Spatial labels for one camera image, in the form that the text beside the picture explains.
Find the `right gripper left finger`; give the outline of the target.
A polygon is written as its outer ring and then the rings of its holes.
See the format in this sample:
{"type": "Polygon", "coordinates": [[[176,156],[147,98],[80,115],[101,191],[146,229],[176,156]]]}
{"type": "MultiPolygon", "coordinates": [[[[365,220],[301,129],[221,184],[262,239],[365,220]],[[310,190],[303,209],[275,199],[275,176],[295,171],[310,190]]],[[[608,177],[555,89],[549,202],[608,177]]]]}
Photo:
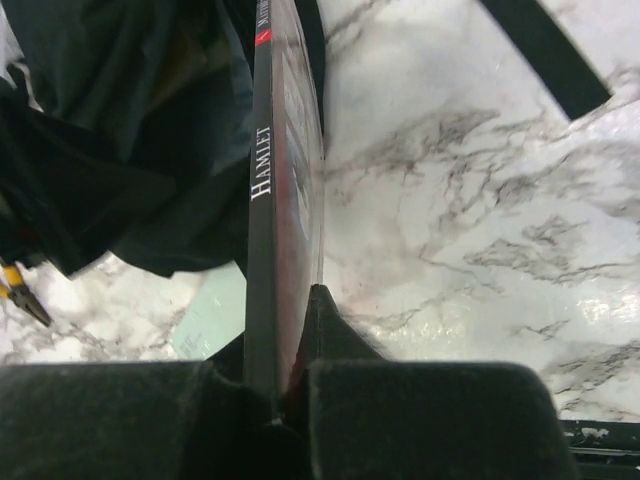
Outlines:
{"type": "Polygon", "coordinates": [[[296,479],[300,446],[242,382],[244,349],[204,361],[1,370],[5,479],[296,479]]]}

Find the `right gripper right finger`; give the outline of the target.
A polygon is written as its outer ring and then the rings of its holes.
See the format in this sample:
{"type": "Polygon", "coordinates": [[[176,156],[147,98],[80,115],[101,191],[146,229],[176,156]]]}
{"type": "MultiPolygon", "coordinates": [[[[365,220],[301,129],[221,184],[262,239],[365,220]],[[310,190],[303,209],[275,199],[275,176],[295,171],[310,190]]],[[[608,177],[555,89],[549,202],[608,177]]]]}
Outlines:
{"type": "Polygon", "coordinates": [[[550,394],[504,362],[384,359],[340,316],[323,285],[307,321],[315,479],[574,479],[550,394]]]}

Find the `thin booklet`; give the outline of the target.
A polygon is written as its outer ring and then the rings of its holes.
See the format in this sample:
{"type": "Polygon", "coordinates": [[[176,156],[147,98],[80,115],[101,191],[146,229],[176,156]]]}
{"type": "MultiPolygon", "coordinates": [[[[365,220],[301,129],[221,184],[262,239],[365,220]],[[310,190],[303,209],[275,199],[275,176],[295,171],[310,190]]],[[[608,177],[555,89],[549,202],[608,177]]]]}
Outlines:
{"type": "Polygon", "coordinates": [[[322,275],[324,148],[302,2],[257,5],[244,378],[272,402],[297,382],[310,289],[322,275]]]}

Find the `black student backpack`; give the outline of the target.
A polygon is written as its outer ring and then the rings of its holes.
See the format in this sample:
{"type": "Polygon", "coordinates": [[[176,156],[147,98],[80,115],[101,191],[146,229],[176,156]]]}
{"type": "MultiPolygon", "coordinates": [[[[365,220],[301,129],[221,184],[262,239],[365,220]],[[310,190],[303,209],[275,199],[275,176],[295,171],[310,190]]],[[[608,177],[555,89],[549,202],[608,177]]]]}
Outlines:
{"type": "Polygon", "coordinates": [[[1,262],[247,272],[259,2],[2,3],[1,262]]]}

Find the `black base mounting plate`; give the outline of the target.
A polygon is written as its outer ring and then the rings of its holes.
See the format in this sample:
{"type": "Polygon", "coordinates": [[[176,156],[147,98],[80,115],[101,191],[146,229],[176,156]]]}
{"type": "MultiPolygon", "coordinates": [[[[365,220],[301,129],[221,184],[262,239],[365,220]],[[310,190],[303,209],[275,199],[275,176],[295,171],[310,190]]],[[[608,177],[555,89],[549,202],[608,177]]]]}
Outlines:
{"type": "Polygon", "coordinates": [[[581,479],[640,479],[638,423],[590,420],[561,423],[581,479]]]}

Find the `yellow handled pliers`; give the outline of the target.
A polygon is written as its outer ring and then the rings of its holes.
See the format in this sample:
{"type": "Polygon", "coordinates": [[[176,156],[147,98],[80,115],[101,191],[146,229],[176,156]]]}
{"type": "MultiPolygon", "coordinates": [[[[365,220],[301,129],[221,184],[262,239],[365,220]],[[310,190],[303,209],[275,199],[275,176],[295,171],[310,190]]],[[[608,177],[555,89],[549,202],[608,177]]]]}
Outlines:
{"type": "Polygon", "coordinates": [[[50,327],[53,320],[35,294],[26,284],[19,268],[15,264],[1,262],[2,275],[1,298],[10,300],[20,310],[29,314],[45,327],[50,327]]]}

